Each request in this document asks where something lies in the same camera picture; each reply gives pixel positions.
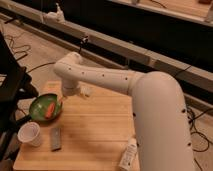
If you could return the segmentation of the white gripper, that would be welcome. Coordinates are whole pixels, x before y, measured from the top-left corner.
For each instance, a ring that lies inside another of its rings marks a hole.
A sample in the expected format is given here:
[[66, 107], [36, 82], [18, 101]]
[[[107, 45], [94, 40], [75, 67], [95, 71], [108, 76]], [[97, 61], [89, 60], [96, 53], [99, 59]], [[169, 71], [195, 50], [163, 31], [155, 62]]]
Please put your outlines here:
[[[62, 86], [61, 86], [61, 90], [62, 90], [62, 94], [64, 96], [73, 96], [76, 95], [79, 92], [79, 82], [78, 81], [67, 81], [67, 80], [63, 80], [62, 81]], [[64, 100], [64, 96], [61, 96], [58, 99], [58, 103], [62, 104], [63, 100]]]

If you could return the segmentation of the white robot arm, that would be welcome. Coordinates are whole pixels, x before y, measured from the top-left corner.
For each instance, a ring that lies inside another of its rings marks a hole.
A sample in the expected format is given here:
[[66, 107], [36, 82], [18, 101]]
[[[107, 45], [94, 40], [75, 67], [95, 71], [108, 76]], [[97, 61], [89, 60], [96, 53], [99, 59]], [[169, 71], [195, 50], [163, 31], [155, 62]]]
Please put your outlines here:
[[62, 93], [76, 93], [81, 81], [131, 97], [141, 171], [195, 171], [184, 93], [171, 75], [152, 71], [88, 67], [70, 52], [54, 64]]

